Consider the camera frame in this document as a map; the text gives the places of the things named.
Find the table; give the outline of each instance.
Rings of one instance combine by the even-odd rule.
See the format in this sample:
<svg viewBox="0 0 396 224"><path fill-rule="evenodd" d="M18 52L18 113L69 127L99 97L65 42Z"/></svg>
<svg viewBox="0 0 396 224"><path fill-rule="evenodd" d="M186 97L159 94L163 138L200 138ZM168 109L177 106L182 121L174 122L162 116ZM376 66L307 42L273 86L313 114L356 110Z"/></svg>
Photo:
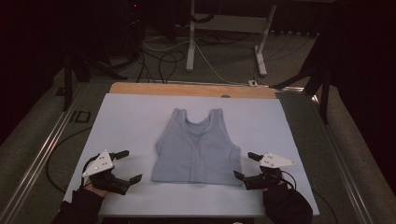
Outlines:
<svg viewBox="0 0 396 224"><path fill-rule="evenodd" d="M262 107L263 102L269 106ZM110 152L130 150L129 157L114 162L116 168L113 174L121 179L143 174L143 179L131 186L125 196L111 194L106 197L100 216L263 216L261 193L247 191L244 186L166 184L150 181L150 172L156 160L154 144L163 132L172 108L187 108L189 119L196 121L202 116L202 111L213 105L223 108L229 135L243 149L243 173L256 175L260 171L258 163L248 159L248 151L263 154L270 147L272 152L283 156L286 154L297 165L285 167L284 170L294 175L300 192L311 202L314 214L317 215L318 208L312 191L304 187L308 183L307 178L282 113L283 109L274 91L264 87L113 84L102 103L64 199L71 200L71 191L78 187L82 166L88 158L104 149ZM241 116L246 113L250 113L249 116Z"/></svg>
<svg viewBox="0 0 396 224"><path fill-rule="evenodd" d="M216 15L211 21L206 23L195 23L194 21L191 21L190 44L189 44L189 51L187 54L186 70L191 72L194 67L193 63L194 63L194 53L195 53L195 41L194 41L195 29L249 32L249 33L262 34L262 40L259 46L255 46L254 49L256 54L257 65L259 68L259 75L261 77L265 77L267 75L267 70L265 68L264 58L262 57L262 50L264 48L265 40L267 39L268 33L270 31L270 27L275 11L276 11L276 3L273 3L266 18L249 18L249 17ZM198 19L207 16L207 15L195 14L195 0L191 0L191 15Z"/></svg>

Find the white stand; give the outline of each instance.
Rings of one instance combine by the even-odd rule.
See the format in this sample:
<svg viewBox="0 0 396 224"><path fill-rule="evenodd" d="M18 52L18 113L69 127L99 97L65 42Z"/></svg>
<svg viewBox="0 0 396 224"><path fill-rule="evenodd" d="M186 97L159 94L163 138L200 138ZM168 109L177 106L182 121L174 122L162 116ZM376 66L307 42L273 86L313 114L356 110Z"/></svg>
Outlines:
<svg viewBox="0 0 396 224"><path fill-rule="evenodd" d="M257 65L259 67L259 75L265 77L267 70L265 68L264 59L262 57L262 50L264 48L265 40L270 31L271 23L275 14L276 5L272 5L266 18L248 18L248 17L233 17L233 16L221 16L217 15L215 18L207 23L195 23L190 22L190 44L189 51L187 54L187 65L186 70L192 72L194 69L194 53L195 53L195 42L194 42L194 30L206 29L206 30L223 30L223 31L236 31L236 32L250 32L262 34L262 41L259 46L255 46L254 51L256 53ZM195 15L195 0L191 0L191 15L193 17L204 16Z"/></svg>

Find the white cable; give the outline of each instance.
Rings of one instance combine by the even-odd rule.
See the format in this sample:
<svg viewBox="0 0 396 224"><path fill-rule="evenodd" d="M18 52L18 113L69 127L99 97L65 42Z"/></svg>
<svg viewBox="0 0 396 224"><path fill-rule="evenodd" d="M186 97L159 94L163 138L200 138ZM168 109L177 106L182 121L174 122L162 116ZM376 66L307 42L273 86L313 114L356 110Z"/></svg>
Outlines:
<svg viewBox="0 0 396 224"><path fill-rule="evenodd" d="M179 46L179 45L186 44L186 43L190 43L190 41L184 41L184 42L178 43L178 44L176 44L176 45L174 45L173 47L170 47L170 48L168 48L168 49L154 49L154 48L150 47L149 45L147 45L145 42L143 42L143 45L145 45L146 48L148 48L148 49L151 49L151 50L154 50L154 51L162 52L162 51L167 51L167 50L169 50L169 49L173 49L173 48L175 48L175 47L177 47L177 46Z"/></svg>
<svg viewBox="0 0 396 224"><path fill-rule="evenodd" d="M155 36L152 37L151 39L143 40L143 42L149 42L151 40L160 39L160 38L165 38L165 36L164 35Z"/></svg>
<svg viewBox="0 0 396 224"><path fill-rule="evenodd" d="M195 45L195 47L198 48L199 52L201 53L201 55L202 55L202 57L204 58L204 60L205 60L205 62L207 63L207 65L209 65L209 67L212 69L213 73L214 73L219 79L221 79L221 80L224 81L224 82L230 83L230 84L248 86L248 84L245 84L245 83L231 82L231 81L228 81L228 80L222 78L222 77L215 71L215 69L212 67L212 65L207 61L205 55L202 53L202 51L201 51L201 49L198 47L198 45L195 44L195 43L194 43L194 45Z"/></svg>

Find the metal stand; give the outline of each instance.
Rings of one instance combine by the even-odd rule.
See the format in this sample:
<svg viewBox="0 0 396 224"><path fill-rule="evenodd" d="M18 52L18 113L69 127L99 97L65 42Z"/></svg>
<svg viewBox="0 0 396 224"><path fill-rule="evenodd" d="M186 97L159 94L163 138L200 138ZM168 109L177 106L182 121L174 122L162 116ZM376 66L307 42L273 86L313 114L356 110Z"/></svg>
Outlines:
<svg viewBox="0 0 396 224"><path fill-rule="evenodd" d="M331 79L331 72L328 69L328 66L318 65L304 71L300 71L297 76L291 77L279 84L270 86L272 89L281 90L292 83L299 81L305 77L311 77L306 83L304 90L302 93L306 95L315 95L320 86L322 87L322 94L320 98L320 109L319 114L323 121L327 124L327 105L329 102L329 90L330 90L330 79Z"/></svg>
<svg viewBox="0 0 396 224"><path fill-rule="evenodd" d="M256 54L257 65L259 66L260 76L265 77L267 71L265 69L264 59L262 57L262 50L264 48L265 41L270 31L271 23L276 11L276 5L271 5L270 11L266 18L247 18L247 17L233 17L233 16L222 16L217 15L208 23L195 23L190 22L190 44L189 51L187 54L187 65L186 70L188 72L193 71L194 68L194 53L195 53L195 41L194 31L198 29L207 30L222 30L222 31L236 31L236 32L250 32L262 34L262 41L259 46L255 46L254 51ZM191 15L195 17L195 0L191 0Z"/></svg>

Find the table leg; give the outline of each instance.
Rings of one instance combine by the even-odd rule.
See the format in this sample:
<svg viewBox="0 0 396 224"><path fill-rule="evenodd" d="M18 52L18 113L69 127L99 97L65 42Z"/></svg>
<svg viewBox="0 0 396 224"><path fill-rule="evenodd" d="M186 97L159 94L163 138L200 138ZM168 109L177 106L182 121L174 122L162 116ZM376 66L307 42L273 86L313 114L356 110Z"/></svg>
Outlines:
<svg viewBox="0 0 396 224"><path fill-rule="evenodd" d="M191 0L191 15L195 16L195 0ZM187 65L186 65L186 70L188 72L192 72L192 70L194 69L194 53L195 53L194 29L195 29L195 22L190 21L190 44L189 44L189 51L187 53Z"/></svg>
<svg viewBox="0 0 396 224"><path fill-rule="evenodd" d="M262 57L262 49L264 48L265 40L267 39L268 33L270 31L271 22L273 20L276 10L276 5L272 5L268 16L265 19L264 28L262 30L262 41L259 46L255 46L254 50L256 52L257 65L259 66L259 76L267 76L267 69L265 68L264 58Z"/></svg>

